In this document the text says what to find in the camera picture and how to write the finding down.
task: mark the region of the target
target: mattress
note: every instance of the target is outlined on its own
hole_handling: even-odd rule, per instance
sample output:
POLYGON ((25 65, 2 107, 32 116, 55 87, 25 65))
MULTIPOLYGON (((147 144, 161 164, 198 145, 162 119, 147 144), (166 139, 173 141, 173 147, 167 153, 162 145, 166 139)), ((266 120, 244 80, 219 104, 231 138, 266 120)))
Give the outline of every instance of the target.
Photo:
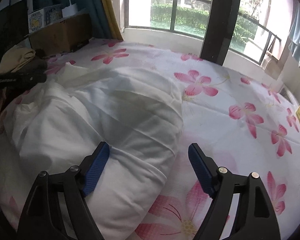
MULTIPOLYGON (((180 91, 182 135, 177 143, 176 157, 170 159, 165 183, 156 198, 144 200, 148 201, 146 206, 149 208, 139 210, 140 221, 131 221, 130 232, 116 239, 194 237, 211 203, 187 157, 187 149, 194 142, 218 166, 224 166, 234 174, 247 176, 257 172, 260 175, 277 215, 283 240, 297 228, 300 223, 300 123, 291 103, 271 87, 203 61, 196 55, 113 40, 94 39, 77 52, 50 58, 48 80, 64 75, 67 65, 78 66, 78 71, 84 72, 82 75, 107 67, 121 69, 123 73, 125 68, 140 68, 146 70, 144 75, 155 73, 163 77, 162 82, 171 82, 180 91)), ((84 82, 81 80, 76 85, 83 86, 84 82)), ((7 107, 9 111, 13 113, 18 106, 31 104, 37 96, 37 86, 16 98, 7 107)), ((0 205, 9 222, 17 228, 37 170, 28 176, 23 174, 21 166, 18 168, 21 171, 16 172, 22 161, 22 145, 16 145, 8 135, 5 129, 7 118, 13 120, 14 125, 24 120, 5 112, 0 118, 0 136, 5 136, 4 139, 0 137, 0 145, 8 145, 13 151, 10 161, 0 157, 0 205)), ((58 134, 61 139, 62 133, 60 130, 58 134)), ((230 234, 237 201, 238 195, 234 195, 221 238, 230 234)))

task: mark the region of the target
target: screw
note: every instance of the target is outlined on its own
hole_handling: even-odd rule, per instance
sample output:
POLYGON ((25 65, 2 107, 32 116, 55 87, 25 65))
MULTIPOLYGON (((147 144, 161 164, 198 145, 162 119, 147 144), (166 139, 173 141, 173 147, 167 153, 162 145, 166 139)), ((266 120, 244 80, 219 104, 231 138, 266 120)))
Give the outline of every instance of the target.
POLYGON ((78 165, 73 165, 73 166, 70 167, 70 171, 72 171, 72 172, 76 172, 78 170, 79 170, 79 166, 78 165))
POLYGON ((259 174, 256 172, 251 173, 251 176, 255 179, 259 178, 259 174))
POLYGON ((40 171, 40 173, 39 173, 39 177, 44 177, 44 176, 46 176, 46 174, 47 174, 47 172, 46 171, 40 171))
POLYGON ((221 172, 221 173, 227 173, 228 170, 225 167, 220 167, 219 168, 219 172, 221 172))

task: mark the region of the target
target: balcony railing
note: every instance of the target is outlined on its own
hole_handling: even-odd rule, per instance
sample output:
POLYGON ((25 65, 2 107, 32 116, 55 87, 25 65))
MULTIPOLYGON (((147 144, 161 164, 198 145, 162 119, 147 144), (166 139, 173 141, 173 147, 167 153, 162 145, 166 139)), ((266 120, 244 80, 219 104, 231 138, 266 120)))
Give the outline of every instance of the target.
MULTIPOLYGON (((209 0, 124 0, 124 24, 204 40, 210 6, 209 0)), ((261 65, 275 39, 281 41, 257 20, 239 12, 229 49, 261 65)))

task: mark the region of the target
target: yellow curtain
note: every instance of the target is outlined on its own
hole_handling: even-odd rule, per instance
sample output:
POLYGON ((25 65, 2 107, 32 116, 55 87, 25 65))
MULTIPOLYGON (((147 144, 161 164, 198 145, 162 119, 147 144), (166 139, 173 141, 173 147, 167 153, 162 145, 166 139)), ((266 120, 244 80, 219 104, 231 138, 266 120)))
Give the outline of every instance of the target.
POLYGON ((122 35, 119 30, 119 26, 117 24, 117 21, 115 19, 114 10, 112 6, 111 0, 102 0, 103 8, 106 13, 106 17, 109 23, 111 35, 114 39, 123 41, 122 35))

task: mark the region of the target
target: blue gripper pad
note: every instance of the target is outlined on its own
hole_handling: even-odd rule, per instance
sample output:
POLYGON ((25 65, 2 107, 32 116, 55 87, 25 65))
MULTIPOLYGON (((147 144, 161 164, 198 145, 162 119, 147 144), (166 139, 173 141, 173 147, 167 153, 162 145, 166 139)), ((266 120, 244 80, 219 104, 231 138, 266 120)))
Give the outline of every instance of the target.
POLYGON ((202 190, 212 198, 216 192, 212 187, 212 175, 192 144, 189 146, 188 156, 202 190))
POLYGON ((82 189, 84 197, 89 195, 98 183, 98 180, 103 172, 103 169, 109 159, 110 148, 107 143, 103 145, 97 157, 93 160, 90 169, 87 171, 85 176, 85 185, 82 189))

